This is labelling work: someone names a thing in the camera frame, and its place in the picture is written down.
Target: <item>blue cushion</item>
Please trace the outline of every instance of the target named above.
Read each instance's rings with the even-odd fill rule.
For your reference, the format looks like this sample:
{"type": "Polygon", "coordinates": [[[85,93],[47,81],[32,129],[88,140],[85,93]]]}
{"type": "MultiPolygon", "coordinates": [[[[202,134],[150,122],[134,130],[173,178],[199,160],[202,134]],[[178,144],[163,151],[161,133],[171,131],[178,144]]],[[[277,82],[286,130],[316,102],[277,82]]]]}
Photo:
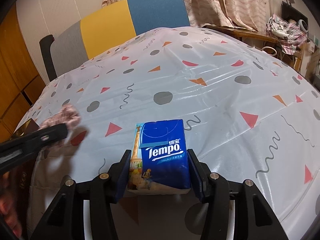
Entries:
{"type": "Polygon", "coordinates": [[[183,0],[128,0],[137,35],[158,27],[190,26],[183,0]]]}

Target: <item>tempo tissue pack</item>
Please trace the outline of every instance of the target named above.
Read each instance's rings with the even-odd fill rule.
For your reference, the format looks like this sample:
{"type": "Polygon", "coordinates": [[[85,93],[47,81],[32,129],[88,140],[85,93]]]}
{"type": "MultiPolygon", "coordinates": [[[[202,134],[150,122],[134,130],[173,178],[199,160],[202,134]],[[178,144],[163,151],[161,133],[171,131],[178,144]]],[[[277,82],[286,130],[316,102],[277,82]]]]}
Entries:
{"type": "Polygon", "coordinates": [[[185,194],[191,188],[183,120],[138,123],[128,190],[137,194],[185,194]]]}

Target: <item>wooden cabinet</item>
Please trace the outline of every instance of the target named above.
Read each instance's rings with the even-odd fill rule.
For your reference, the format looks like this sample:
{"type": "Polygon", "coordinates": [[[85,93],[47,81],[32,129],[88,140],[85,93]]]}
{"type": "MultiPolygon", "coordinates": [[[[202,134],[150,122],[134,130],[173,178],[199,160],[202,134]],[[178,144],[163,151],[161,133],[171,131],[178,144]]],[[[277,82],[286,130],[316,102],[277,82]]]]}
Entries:
{"type": "Polygon", "coordinates": [[[28,96],[28,98],[30,99],[32,104],[34,104],[37,101],[37,99],[41,95],[41,92],[44,89],[44,87],[45,87],[45,84],[44,84],[42,78],[38,75],[24,89],[24,92],[26,93],[26,95],[28,96]]]}
{"type": "Polygon", "coordinates": [[[14,5],[0,24],[0,141],[10,137],[44,87],[24,43],[14,5]]]}
{"type": "Polygon", "coordinates": [[[19,93],[20,91],[14,83],[0,54],[0,116],[4,114],[19,93]]]}
{"type": "Polygon", "coordinates": [[[7,128],[0,123],[0,143],[6,141],[11,136],[11,133],[7,130],[7,128]]]}

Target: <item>bolt head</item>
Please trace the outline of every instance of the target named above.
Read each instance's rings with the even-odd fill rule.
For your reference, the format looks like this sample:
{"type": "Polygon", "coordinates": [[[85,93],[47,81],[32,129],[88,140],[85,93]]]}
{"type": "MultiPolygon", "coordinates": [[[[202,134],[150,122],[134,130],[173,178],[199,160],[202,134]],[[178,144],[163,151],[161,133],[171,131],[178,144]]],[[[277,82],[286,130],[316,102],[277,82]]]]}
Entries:
{"type": "Polygon", "coordinates": [[[251,179],[246,179],[244,183],[249,187],[253,186],[253,181],[251,179]]]}
{"type": "Polygon", "coordinates": [[[211,178],[211,179],[218,179],[218,178],[219,178],[219,174],[213,172],[213,173],[210,174],[210,178],[211,178]]]}
{"type": "Polygon", "coordinates": [[[74,183],[74,181],[72,179],[68,179],[65,184],[66,184],[66,186],[70,187],[73,185],[73,183],[74,183]]]}
{"type": "Polygon", "coordinates": [[[107,179],[107,178],[109,178],[109,174],[108,173],[101,173],[99,177],[100,177],[100,179],[107,179]]]}

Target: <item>pile of clothes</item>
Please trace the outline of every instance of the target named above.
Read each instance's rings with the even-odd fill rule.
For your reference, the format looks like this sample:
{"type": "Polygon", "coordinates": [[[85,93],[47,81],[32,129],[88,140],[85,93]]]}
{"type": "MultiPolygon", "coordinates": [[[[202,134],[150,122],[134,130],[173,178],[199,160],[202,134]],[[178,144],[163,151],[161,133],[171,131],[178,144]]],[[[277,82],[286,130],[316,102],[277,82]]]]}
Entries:
{"type": "Polygon", "coordinates": [[[282,51],[293,55],[301,44],[307,40],[307,35],[294,23],[288,23],[278,15],[270,17],[267,23],[267,33],[279,39],[282,51]]]}

